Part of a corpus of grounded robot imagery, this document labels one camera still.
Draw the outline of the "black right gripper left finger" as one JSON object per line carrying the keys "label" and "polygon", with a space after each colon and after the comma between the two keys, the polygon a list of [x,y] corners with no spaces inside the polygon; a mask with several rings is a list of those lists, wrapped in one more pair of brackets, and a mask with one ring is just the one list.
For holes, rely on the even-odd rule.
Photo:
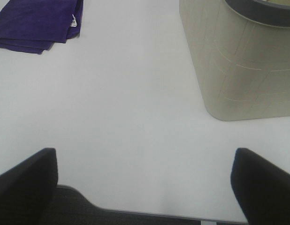
{"label": "black right gripper left finger", "polygon": [[45,148],[0,175],[0,225],[36,225],[58,182],[56,150]]}

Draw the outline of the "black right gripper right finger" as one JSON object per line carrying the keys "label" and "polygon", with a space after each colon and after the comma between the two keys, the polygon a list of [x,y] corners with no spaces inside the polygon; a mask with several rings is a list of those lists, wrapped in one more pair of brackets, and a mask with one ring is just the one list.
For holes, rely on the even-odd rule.
{"label": "black right gripper right finger", "polygon": [[247,148],[238,148],[230,175],[250,225],[290,225],[290,174]]}

